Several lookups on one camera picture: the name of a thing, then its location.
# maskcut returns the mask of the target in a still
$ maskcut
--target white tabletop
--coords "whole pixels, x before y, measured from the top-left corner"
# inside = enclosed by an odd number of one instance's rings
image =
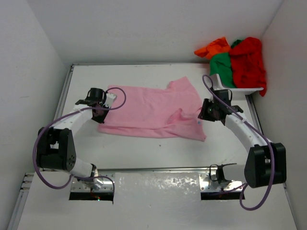
[[[165,89],[170,81],[187,76],[201,99],[211,95],[202,83],[209,65],[113,65],[75,66],[63,114],[91,87],[107,89],[108,85],[142,86]],[[252,122],[245,98],[232,101],[239,105]],[[221,122],[203,122],[205,142],[184,138],[135,138],[97,132],[97,123],[89,121],[75,137],[77,156],[98,168],[200,167],[221,163],[245,164],[247,153],[235,135]]]
[[[164,89],[170,81],[187,76],[201,98],[210,96],[201,76],[207,65],[76,66],[64,114],[84,99],[91,87],[110,84]],[[233,101],[251,121],[245,100]],[[247,153],[220,122],[203,122],[205,142],[183,138],[152,139],[98,133],[88,122],[77,134],[77,156],[98,168],[208,166],[212,163],[245,164]],[[67,181],[63,172],[43,172],[55,185]],[[116,173],[114,204],[109,201],[69,201],[70,186],[53,190],[34,176],[19,230],[294,230],[283,186],[274,185],[264,206],[243,210],[238,200],[201,201],[196,173]],[[244,204],[256,205],[266,187],[247,189]]]

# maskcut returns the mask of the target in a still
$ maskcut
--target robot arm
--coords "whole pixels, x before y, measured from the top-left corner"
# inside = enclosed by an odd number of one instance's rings
[[[211,89],[211,91],[234,109],[243,120],[215,97],[213,100],[204,100],[198,118],[207,121],[221,121],[224,126],[236,135],[248,152],[245,167],[233,164],[218,165],[216,171],[217,181],[219,183],[227,182],[229,181],[225,179],[227,177],[232,180],[246,181],[252,188],[267,186],[271,175],[271,156],[267,142],[257,132],[247,126],[247,119],[243,110],[237,105],[231,105],[228,90]],[[281,143],[269,142],[273,149],[275,162],[273,184],[281,184],[286,181],[285,147]]]
[[[95,165],[77,158],[73,137],[90,119],[104,123],[108,113],[108,111],[90,109],[81,111],[81,109],[86,107],[111,108],[115,99],[115,94],[91,88],[87,97],[77,101],[72,110],[72,112],[80,111],[80,113],[60,120],[43,134],[37,145],[36,163],[38,167],[66,171],[79,177],[96,176]]]

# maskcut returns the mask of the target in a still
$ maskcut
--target white wall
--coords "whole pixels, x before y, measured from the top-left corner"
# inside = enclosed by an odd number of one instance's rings
[[[6,229],[37,131],[53,119],[66,69],[25,0],[0,7],[0,229]]]
[[[307,1],[286,0],[264,34],[268,91],[255,95],[264,133],[287,151],[287,188],[299,229],[307,229]]]
[[[282,0],[28,0],[52,45],[72,62],[191,62],[226,36],[261,37]]]

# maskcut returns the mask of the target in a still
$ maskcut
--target pink t-shirt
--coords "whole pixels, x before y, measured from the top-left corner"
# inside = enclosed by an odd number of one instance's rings
[[[126,103],[109,111],[98,130],[103,133],[144,138],[189,138],[204,141],[202,122],[197,118],[202,101],[187,77],[171,81],[166,90],[132,86],[122,88]],[[124,95],[117,95],[112,107],[121,105]]]

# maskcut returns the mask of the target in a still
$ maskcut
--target white tray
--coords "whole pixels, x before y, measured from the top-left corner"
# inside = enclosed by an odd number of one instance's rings
[[[262,87],[261,88],[245,88],[245,89],[243,89],[243,88],[229,88],[222,83],[220,75],[218,73],[211,75],[211,79],[214,82],[214,88],[221,89],[221,90],[223,90],[223,89],[231,90],[232,93],[233,93],[234,99],[240,98],[240,97],[245,96],[245,95],[250,95],[250,94],[252,94],[253,92],[256,92],[256,91],[263,90]]]

